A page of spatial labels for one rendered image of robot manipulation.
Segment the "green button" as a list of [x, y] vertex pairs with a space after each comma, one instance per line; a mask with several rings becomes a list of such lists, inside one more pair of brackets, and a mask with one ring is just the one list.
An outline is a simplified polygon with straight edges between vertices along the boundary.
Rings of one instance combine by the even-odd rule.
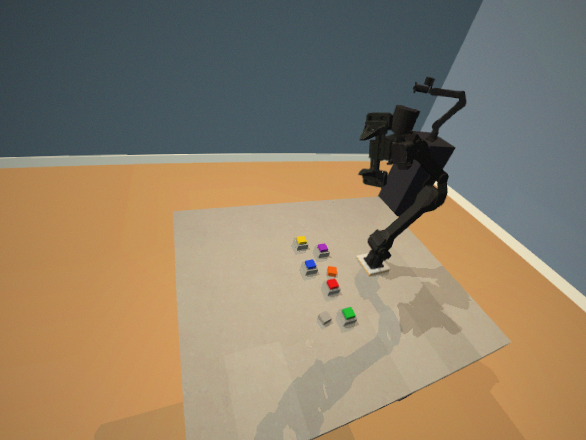
[[339, 309], [337, 315], [343, 327], [354, 324], [358, 320], [351, 306]]

